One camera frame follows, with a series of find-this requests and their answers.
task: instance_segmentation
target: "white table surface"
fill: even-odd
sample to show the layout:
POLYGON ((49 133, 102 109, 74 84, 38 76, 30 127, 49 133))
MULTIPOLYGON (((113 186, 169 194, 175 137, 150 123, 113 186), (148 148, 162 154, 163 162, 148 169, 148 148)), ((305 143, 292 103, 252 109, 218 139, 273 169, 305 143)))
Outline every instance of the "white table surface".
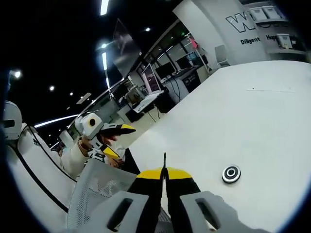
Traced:
MULTIPOLYGON (((223 197, 251 228, 280 230, 311 177, 311 65, 256 62, 221 68, 131 146, 139 169, 189 172, 201 191, 223 197), (241 177, 222 181, 237 165, 241 177)), ((162 207, 167 210, 166 195, 162 207)))
POLYGON ((141 113, 142 110, 144 110, 149 104, 151 104, 153 101, 155 101, 159 95, 161 95, 164 91, 160 91, 159 93, 154 93, 154 94, 150 94, 147 95, 140 103, 139 105, 137 105, 136 108, 134 108, 133 110, 136 113, 141 113))

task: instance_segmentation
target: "black ceiling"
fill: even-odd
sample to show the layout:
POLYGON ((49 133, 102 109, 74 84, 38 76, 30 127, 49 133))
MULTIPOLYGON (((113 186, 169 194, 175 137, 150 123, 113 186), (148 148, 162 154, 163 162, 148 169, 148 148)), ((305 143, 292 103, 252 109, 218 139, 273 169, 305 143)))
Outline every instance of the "black ceiling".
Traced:
MULTIPOLYGON (((18 68, 23 76, 11 81, 8 100, 19 106, 23 120, 32 125, 80 113, 107 88, 96 48, 101 41, 111 41, 117 18, 146 53, 177 19, 172 9, 179 2, 110 0, 107 15, 101 17, 101 0, 10 1, 5 68, 18 68), (87 92, 92 94, 90 100, 75 104, 87 92)), ((109 68, 109 78, 121 78, 115 67, 109 68)), ((39 132, 48 142, 56 142, 58 130, 72 120, 39 132)))

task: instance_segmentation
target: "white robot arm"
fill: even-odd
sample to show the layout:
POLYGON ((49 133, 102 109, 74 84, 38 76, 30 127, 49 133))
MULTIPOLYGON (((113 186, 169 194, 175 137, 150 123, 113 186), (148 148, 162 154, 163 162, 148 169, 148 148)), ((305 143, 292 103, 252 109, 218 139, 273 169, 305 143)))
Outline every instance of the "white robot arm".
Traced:
POLYGON ((129 134, 136 131, 130 125, 104 123, 102 119, 95 113, 90 113, 85 117, 78 117, 75 120, 74 125, 79 133, 86 136, 87 139, 90 140, 90 144, 93 146, 97 153, 105 154, 112 158, 119 158, 119 156, 108 145, 106 145, 104 142, 101 142, 100 134, 105 136, 113 136, 129 134))

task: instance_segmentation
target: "yellow tip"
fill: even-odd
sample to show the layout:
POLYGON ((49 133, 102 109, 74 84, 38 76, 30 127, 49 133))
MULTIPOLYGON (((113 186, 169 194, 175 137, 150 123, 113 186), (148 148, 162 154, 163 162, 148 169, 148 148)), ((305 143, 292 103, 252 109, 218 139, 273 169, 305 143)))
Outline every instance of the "yellow tip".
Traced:
POLYGON ((144 178, 144 179, 153 179, 153 180, 160 180, 162 168, 159 167, 153 170, 143 171, 136 178, 144 178))
POLYGON ((130 125, 125 125, 125 124, 123 124, 123 125, 121 126, 121 129, 135 130, 132 126, 130 126, 130 125))
POLYGON ((107 147, 106 149, 104 149, 103 153, 113 159, 119 158, 118 154, 115 153, 110 147, 107 147))
POLYGON ((170 180, 192 178, 191 175, 185 172, 184 170, 176 169, 173 167, 168 167, 167 171, 168 171, 170 180))

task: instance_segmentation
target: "metal ring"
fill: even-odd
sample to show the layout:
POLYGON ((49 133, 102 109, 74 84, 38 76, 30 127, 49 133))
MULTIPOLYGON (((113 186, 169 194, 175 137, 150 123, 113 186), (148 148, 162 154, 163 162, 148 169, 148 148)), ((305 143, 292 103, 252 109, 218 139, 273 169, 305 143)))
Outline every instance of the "metal ring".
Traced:
POLYGON ((228 177, 233 177, 233 176, 235 175, 235 173, 236 173, 236 172, 235 172, 235 169, 233 169, 233 168, 229 168, 229 169, 227 170, 227 172, 226 172, 226 174, 227 174, 228 177))
POLYGON ((241 176, 241 170, 236 165, 230 165, 223 170, 222 179, 225 183, 234 183, 241 176))

